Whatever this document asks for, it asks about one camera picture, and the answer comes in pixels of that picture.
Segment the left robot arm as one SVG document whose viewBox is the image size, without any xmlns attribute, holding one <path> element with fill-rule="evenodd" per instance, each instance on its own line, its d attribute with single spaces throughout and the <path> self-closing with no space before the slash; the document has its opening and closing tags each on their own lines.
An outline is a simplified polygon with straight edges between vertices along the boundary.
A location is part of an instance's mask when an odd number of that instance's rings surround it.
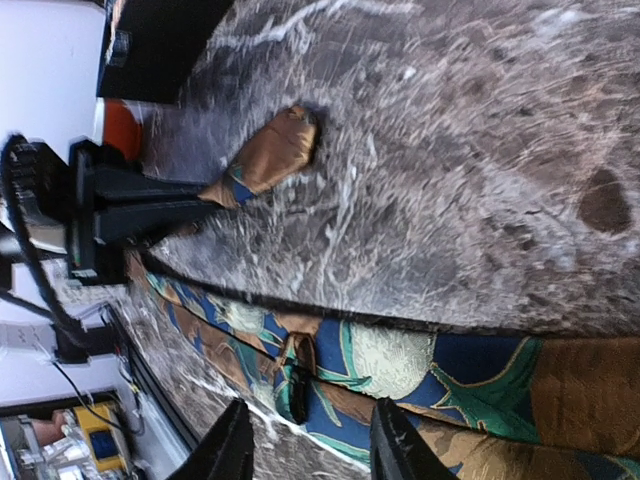
<svg viewBox="0 0 640 480">
<path fill-rule="evenodd" d="M 145 251 L 219 210 L 201 198 L 203 189 L 149 177 L 117 148 L 88 139 L 73 143 L 63 161 L 42 141 L 18 133 L 8 137 L 1 152 L 1 197 L 22 259 L 48 307 L 57 360 L 83 364 L 101 341 L 60 303 L 30 227 L 61 228 L 71 280 L 119 285 L 128 279 L 127 253 Z"/>
</svg>

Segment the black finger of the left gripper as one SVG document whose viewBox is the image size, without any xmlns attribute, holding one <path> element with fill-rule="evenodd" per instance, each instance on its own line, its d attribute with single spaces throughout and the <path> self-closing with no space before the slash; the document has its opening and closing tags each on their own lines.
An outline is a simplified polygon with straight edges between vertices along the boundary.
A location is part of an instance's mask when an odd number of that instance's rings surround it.
<svg viewBox="0 0 640 480">
<path fill-rule="evenodd" d="M 92 173 L 94 192 L 109 204 L 201 201 L 203 184 L 173 182 L 132 170 L 100 165 Z"/>
</svg>

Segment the camouflage patterned necktie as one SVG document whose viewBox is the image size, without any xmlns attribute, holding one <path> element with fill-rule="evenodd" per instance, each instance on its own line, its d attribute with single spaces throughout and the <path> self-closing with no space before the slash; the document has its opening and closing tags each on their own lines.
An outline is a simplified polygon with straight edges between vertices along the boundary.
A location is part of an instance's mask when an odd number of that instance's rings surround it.
<svg viewBox="0 0 640 480">
<path fill-rule="evenodd" d="M 392 400 L 459 479 L 639 475 L 638 148 L 530 112 L 159 111 L 146 171 L 220 211 L 136 268 L 235 387 L 370 463 Z"/>
</svg>

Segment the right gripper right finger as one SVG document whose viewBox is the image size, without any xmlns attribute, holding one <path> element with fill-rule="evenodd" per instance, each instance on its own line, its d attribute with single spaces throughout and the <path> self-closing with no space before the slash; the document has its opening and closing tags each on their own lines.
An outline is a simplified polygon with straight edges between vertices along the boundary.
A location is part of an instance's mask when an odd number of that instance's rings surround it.
<svg viewBox="0 0 640 480">
<path fill-rule="evenodd" d="M 371 418 L 370 441 L 372 479 L 456 479 L 389 398 L 376 401 Z"/>
</svg>

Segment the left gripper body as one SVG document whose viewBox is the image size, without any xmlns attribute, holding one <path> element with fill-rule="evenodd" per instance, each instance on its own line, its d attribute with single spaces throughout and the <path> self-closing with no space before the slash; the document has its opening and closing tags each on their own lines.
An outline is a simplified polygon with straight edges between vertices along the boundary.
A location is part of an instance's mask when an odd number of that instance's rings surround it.
<svg viewBox="0 0 640 480">
<path fill-rule="evenodd" d="M 80 140 L 70 147 L 69 175 L 73 187 L 71 216 L 65 225 L 69 279 L 82 286 L 124 284 L 123 250 L 110 242 L 115 229 L 101 227 L 98 215 L 126 201 L 129 165 L 118 149 Z"/>
</svg>

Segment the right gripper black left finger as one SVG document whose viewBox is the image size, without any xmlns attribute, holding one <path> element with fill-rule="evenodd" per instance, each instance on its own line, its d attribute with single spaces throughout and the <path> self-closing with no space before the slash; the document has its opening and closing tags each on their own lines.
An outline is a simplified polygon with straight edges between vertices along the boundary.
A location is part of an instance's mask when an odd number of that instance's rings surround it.
<svg viewBox="0 0 640 480">
<path fill-rule="evenodd" d="M 251 480 L 254 432 L 248 405 L 234 399 L 168 480 Z"/>
</svg>

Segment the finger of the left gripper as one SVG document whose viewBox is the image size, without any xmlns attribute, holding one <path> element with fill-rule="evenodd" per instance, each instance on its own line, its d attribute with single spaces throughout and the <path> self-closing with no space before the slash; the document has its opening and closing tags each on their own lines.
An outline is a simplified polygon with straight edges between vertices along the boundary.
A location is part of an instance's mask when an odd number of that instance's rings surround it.
<svg viewBox="0 0 640 480">
<path fill-rule="evenodd" d="M 155 202 L 109 207 L 94 215 L 94 239 L 115 244 L 151 231 L 205 218 L 220 207 L 203 201 Z"/>
</svg>

